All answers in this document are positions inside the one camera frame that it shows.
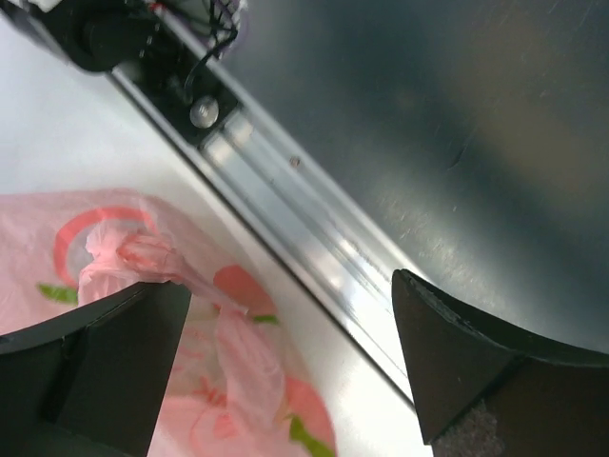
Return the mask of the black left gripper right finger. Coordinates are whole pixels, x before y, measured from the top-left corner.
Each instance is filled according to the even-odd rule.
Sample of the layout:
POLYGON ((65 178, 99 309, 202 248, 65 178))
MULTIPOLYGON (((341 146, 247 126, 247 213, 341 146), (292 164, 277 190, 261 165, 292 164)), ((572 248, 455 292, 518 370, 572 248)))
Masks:
POLYGON ((607 455, 607 354, 509 324, 406 269, 392 306, 434 455, 607 455))

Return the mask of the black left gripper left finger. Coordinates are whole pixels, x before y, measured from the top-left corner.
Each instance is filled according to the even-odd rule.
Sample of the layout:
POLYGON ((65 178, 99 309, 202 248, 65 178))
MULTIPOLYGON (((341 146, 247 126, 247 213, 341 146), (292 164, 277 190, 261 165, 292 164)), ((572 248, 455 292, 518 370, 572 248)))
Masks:
POLYGON ((189 304, 139 283, 2 335, 2 455, 147 455, 189 304))

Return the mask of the pink plastic bag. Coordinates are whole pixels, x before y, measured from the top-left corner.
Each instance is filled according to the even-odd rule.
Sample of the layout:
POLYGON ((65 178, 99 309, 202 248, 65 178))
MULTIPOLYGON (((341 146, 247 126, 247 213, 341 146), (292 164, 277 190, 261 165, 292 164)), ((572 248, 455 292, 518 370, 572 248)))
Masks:
POLYGON ((126 189, 2 197, 1 337, 167 282, 190 304, 145 456, 335 455, 271 297, 186 214, 126 189))

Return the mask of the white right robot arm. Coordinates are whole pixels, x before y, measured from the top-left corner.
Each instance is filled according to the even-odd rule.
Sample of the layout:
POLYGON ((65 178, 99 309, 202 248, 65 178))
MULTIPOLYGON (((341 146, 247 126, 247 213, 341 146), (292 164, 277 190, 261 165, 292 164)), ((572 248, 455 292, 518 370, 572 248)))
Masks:
POLYGON ((94 73, 142 56, 160 29, 146 1, 3 1, 1 15, 35 43, 94 73))

